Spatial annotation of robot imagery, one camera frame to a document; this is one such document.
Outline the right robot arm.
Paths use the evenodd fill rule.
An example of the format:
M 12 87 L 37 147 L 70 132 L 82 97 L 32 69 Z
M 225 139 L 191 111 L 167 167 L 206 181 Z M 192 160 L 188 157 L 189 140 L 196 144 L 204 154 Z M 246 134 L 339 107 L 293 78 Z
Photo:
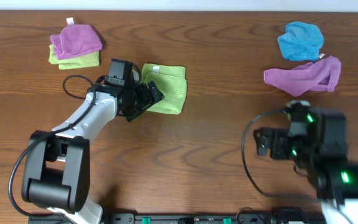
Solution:
M 304 169 L 316 191 L 326 223 L 358 224 L 358 162 L 347 158 L 347 120 L 338 110 L 295 103 L 252 119 L 285 114 L 287 129 L 259 128 L 253 132 L 257 154 L 291 160 Z

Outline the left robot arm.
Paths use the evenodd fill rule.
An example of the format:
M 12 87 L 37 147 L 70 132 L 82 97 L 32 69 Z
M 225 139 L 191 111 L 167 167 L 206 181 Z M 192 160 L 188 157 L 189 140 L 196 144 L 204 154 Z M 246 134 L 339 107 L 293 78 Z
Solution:
M 91 85 L 83 104 L 65 122 L 31 135 L 23 156 L 23 201 L 62 214 L 71 223 L 100 223 L 103 209 L 88 195 L 90 145 L 119 113 L 132 121 L 163 98 L 153 81 L 130 89 Z

